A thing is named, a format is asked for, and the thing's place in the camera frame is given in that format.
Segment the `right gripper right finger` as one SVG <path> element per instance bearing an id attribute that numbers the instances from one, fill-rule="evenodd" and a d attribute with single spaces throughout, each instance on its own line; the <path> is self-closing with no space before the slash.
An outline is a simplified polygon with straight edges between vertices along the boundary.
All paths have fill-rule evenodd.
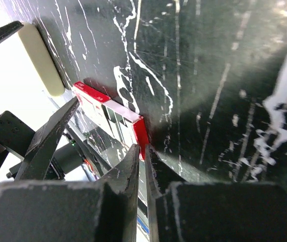
<path id="1" fill-rule="evenodd" d="M 145 148 L 151 241 L 287 241 L 287 192 L 274 183 L 185 181 Z"/>

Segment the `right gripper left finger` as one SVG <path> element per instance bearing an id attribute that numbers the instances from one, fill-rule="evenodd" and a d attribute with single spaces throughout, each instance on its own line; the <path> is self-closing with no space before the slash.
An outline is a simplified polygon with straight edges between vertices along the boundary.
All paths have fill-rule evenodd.
<path id="1" fill-rule="evenodd" d="M 138 145 L 103 177 L 0 184 L 0 241 L 135 241 Z"/>

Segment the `white stapler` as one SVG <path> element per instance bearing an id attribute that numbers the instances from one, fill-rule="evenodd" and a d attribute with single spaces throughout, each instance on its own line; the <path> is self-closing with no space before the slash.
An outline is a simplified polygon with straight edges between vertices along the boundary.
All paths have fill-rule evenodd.
<path id="1" fill-rule="evenodd" d="M 23 27 L 18 31 L 18 36 L 46 92 L 51 97 L 63 95 L 65 86 L 37 28 L 33 24 L 24 22 Z"/>

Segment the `staple box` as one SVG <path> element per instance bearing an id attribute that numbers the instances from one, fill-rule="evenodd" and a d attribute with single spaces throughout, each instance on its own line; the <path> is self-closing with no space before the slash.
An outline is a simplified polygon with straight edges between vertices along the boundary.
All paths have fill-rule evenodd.
<path id="1" fill-rule="evenodd" d="M 73 92 L 91 121 L 123 145 L 139 145 L 140 159 L 145 159 L 145 147 L 149 140 L 143 116 L 82 82 L 73 85 Z"/>

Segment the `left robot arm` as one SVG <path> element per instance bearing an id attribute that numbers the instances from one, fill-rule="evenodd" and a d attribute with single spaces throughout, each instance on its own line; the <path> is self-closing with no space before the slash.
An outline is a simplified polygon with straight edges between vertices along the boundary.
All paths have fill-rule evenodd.
<path id="1" fill-rule="evenodd" d="M 65 87 L 48 53 L 48 50 L 37 30 L 29 23 L 13 21 L 0 27 L 0 43 L 17 33 L 27 51 L 35 69 L 40 76 L 50 96 L 63 95 Z M 5 111 L 0 115 L 0 167 L 8 153 L 13 153 L 21 159 L 28 155 L 31 149 L 41 143 L 42 132 L 46 131 L 43 126 L 39 132 L 33 131 L 15 115 Z M 45 179 L 63 179 L 82 163 L 78 158 L 75 143 L 67 144 L 53 154 Z"/>

